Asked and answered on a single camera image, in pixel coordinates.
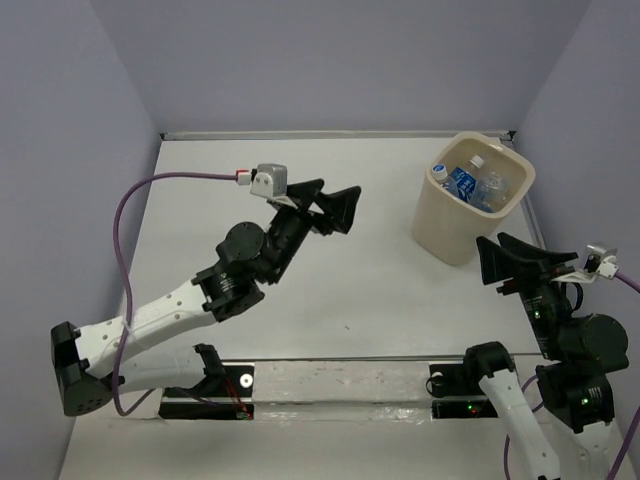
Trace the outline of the clear unlabelled bottle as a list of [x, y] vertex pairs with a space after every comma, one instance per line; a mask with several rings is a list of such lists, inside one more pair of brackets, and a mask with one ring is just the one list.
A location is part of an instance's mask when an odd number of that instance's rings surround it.
[[469, 203], [486, 213], [496, 213], [507, 202], [508, 187], [508, 181], [503, 175], [489, 171], [476, 181]]

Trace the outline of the blue label bottle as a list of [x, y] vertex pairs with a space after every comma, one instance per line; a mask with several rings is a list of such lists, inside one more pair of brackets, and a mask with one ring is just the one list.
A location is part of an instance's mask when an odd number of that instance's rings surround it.
[[472, 192], [475, 188], [476, 179], [468, 171], [461, 167], [456, 167], [450, 174], [451, 178], [455, 181], [459, 190], [466, 193]]
[[449, 175], [444, 164], [436, 164], [431, 169], [434, 180], [448, 193], [458, 196], [458, 187], [455, 180]]
[[484, 164], [483, 158], [474, 155], [463, 166], [456, 167], [451, 173], [458, 188], [458, 197], [462, 201], [469, 202]]

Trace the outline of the blue label bottle front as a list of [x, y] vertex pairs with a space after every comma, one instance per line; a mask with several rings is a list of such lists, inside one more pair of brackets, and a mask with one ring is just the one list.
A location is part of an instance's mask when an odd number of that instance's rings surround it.
[[448, 193], [458, 196], [458, 187], [455, 180], [449, 175], [444, 164], [436, 164], [431, 169], [434, 180]]

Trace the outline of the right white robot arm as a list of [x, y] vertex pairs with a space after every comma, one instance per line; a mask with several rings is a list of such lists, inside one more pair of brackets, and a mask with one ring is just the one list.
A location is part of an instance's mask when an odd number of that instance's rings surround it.
[[609, 459], [615, 418], [608, 374], [624, 370], [628, 336], [613, 317], [578, 317], [579, 301], [566, 287], [581, 287], [619, 271], [617, 251], [591, 244], [583, 267], [574, 252], [551, 252], [507, 233], [476, 240], [481, 279], [499, 294], [519, 296], [545, 364], [535, 369], [542, 404], [561, 439], [554, 450], [545, 437], [522, 387], [509, 352], [498, 341], [468, 348], [460, 368], [462, 384], [482, 392], [503, 421], [511, 446], [524, 460], [531, 479], [612, 479], [624, 456]]

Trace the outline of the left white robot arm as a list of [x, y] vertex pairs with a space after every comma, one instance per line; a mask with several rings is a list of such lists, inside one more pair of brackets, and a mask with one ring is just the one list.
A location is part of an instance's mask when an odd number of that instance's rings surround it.
[[62, 322], [50, 331], [52, 364], [67, 417], [114, 403], [132, 386], [124, 363], [178, 335], [241, 315], [263, 300], [261, 285], [274, 285], [309, 233], [346, 235], [361, 195], [358, 186], [325, 194], [321, 179], [296, 184], [257, 170], [239, 170], [231, 180], [260, 193], [276, 214], [267, 228], [234, 225], [216, 247], [216, 263], [172, 292], [122, 316], [77, 327]]

